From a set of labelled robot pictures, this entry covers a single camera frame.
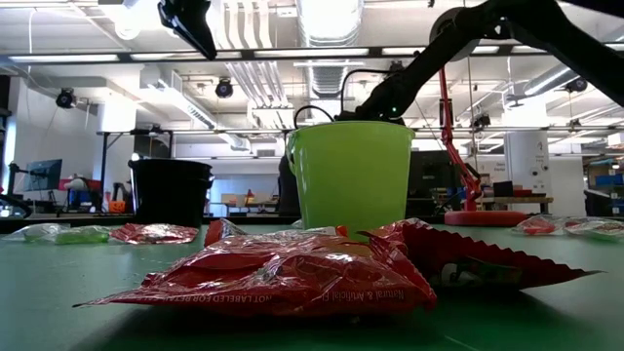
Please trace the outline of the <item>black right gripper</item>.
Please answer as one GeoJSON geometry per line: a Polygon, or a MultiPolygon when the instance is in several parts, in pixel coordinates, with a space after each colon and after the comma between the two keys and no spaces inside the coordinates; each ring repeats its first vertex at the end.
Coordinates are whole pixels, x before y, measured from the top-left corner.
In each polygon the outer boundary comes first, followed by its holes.
{"type": "Polygon", "coordinates": [[[335,122],[338,122],[338,121],[374,121],[374,122],[391,123],[391,124],[396,124],[400,126],[405,125],[405,121],[402,117],[390,119],[390,118],[378,116],[375,114],[365,114],[363,112],[354,112],[354,111],[348,111],[348,110],[343,110],[339,112],[337,115],[333,117],[333,119],[335,122]]]}

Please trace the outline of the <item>red Skittles candy pack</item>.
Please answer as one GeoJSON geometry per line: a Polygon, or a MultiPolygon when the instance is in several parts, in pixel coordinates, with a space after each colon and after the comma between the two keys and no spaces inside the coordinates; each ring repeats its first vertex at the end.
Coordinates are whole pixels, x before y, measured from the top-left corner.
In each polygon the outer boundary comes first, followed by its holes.
{"type": "Polygon", "coordinates": [[[95,303],[190,305],[239,316],[391,314],[434,290],[394,242],[324,234],[230,236],[95,303]]]}
{"type": "Polygon", "coordinates": [[[404,219],[360,230],[392,275],[386,290],[431,294],[447,289],[525,290],[597,275],[524,251],[504,249],[420,219],[404,219]]]}
{"type": "Polygon", "coordinates": [[[113,229],[109,237],[132,245],[146,244],[185,244],[193,242],[198,229],[173,224],[135,224],[127,223],[113,229]]]}

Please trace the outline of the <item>clear wrapper red candy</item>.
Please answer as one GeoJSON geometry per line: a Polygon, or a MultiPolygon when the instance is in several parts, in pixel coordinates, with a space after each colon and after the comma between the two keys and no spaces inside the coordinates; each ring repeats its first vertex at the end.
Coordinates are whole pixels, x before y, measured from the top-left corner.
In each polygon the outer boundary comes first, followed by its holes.
{"type": "Polygon", "coordinates": [[[574,235],[624,235],[624,222],[601,217],[571,217],[564,231],[574,235]]]}
{"type": "Polygon", "coordinates": [[[540,214],[529,217],[517,224],[513,231],[528,236],[552,235],[561,229],[561,221],[554,216],[540,214]]]}

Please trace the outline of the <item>clear wrapper green candy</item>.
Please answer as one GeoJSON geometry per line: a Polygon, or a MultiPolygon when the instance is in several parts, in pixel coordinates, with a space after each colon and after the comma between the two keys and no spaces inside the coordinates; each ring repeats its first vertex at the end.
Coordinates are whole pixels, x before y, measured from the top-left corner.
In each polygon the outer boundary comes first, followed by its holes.
{"type": "Polygon", "coordinates": [[[70,227],[64,223],[41,223],[25,226],[2,240],[55,245],[99,244],[108,242],[110,231],[99,225],[70,227]]]}
{"type": "Polygon", "coordinates": [[[624,240],[624,228],[584,227],[576,234],[585,238],[617,243],[624,240]]]}

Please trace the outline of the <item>green plastic bucket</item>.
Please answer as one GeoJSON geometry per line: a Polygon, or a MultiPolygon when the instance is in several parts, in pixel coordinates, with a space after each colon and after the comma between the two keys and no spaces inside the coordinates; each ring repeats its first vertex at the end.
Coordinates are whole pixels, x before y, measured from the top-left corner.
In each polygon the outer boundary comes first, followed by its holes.
{"type": "Polygon", "coordinates": [[[414,131],[391,123],[333,122],[297,129],[286,157],[302,226],[343,226],[349,237],[406,214],[414,131]]]}

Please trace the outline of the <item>black monitor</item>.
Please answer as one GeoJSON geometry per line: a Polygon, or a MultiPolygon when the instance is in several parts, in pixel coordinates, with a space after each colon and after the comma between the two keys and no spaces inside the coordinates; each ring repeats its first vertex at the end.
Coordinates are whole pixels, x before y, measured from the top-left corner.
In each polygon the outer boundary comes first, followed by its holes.
{"type": "Polygon", "coordinates": [[[459,210],[463,185],[446,151],[412,151],[406,217],[444,215],[459,210]]]}

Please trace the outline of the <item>red desk lamp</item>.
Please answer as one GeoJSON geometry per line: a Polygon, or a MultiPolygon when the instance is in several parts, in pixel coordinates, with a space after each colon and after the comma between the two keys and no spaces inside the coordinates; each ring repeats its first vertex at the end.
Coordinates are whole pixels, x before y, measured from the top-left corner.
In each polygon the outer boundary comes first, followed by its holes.
{"type": "Polygon", "coordinates": [[[481,175],[461,159],[458,150],[453,145],[452,113],[445,72],[445,64],[438,71],[441,99],[440,122],[442,127],[442,141],[448,157],[457,168],[459,178],[464,185],[465,201],[462,211],[445,213],[445,224],[455,226],[514,226],[526,219],[525,214],[519,212],[478,211],[477,201],[482,197],[481,175]]]}

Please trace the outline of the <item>wooden background table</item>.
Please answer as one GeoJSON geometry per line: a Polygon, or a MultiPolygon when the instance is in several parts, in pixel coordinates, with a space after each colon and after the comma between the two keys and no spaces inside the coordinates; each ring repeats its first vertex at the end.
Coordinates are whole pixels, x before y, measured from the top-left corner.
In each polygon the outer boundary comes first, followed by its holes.
{"type": "Polygon", "coordinates": [[[477,200],[479,204],[551,204],[554,202],[552,197],[486,197],[477,200]]]}

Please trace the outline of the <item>black plastic bucket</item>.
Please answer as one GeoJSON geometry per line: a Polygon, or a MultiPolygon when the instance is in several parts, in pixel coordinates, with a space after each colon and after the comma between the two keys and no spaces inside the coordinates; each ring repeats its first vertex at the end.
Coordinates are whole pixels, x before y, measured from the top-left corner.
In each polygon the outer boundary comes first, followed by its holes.
{"type": "Polygon", "coordinates": [[[138,224],[172,224],[198,228],[207,192],[213,184],[208,164],[178,159],[129,161],[138,224]]]}

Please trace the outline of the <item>grey computer monitor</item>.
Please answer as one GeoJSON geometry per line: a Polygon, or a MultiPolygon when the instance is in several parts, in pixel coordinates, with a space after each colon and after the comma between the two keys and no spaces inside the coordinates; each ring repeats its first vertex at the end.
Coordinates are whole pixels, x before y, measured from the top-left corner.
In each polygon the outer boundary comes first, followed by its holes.
{"type": "Polygon", "coordinates": [[[26,166],[24,191],[57,190],[60,183],[62,160],[31,162],[26,166]]]}

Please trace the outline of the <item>green table mat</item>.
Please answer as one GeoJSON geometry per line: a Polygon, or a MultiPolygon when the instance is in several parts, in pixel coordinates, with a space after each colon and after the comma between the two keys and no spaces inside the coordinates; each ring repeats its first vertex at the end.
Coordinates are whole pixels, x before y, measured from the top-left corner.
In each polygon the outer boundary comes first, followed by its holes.
{"type": "Polygon", "coordinates": [[[586,277],[497,294],[438,291],[389,318],[231,319],[96,299],[193,254],[189,245],[0,240],[0,351],[624,351],[624,243],[470,228],[477,240],[584,268],[586,277]]]}

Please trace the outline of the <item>black overhead frame bar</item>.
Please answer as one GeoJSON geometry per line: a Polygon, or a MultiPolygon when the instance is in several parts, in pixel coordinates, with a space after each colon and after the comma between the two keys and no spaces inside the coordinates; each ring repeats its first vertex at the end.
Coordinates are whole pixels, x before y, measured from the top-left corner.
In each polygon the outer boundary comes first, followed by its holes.
{"type": "MultiPolygon", "coordinates": [[[[422,47],[339,47],[328,49],[244,49],[224,50],[216,54],[215,60],[314,60],[314,59],[404,59],[411,58],[422,47]]],[[[471,53],[473,57],[498,56],[545,56],[546,51],[521,44],[479,45],[471,53]]],[[[169,63],[200,62],[205,57],[196,51],[170,52],[108,52],[108,53],[64,53],[64,54],[12,54],[0,55],[0,65],[73,65],[113,63],[169,63]]]]}

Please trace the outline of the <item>black table frame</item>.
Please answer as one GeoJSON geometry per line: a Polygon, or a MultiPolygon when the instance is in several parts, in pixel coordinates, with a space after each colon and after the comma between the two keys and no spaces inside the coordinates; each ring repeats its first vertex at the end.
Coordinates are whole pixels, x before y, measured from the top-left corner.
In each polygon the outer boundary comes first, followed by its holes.
{"type": "MultiPolygon", "coordinates": [[[[233,216],[228,220],[239,225],[287,225],[290,226],[296,221],[296,217],[291,216],[233,216]]],[[[76,226],[121,226],[128,222],[137,223],[132,215],[62,215],[53,216],[30,216],[21,217],[0,217],[0,236],[12,234],[25,226],[40,223],[61,223],[68,224],[70,227],[76,226]]]]}

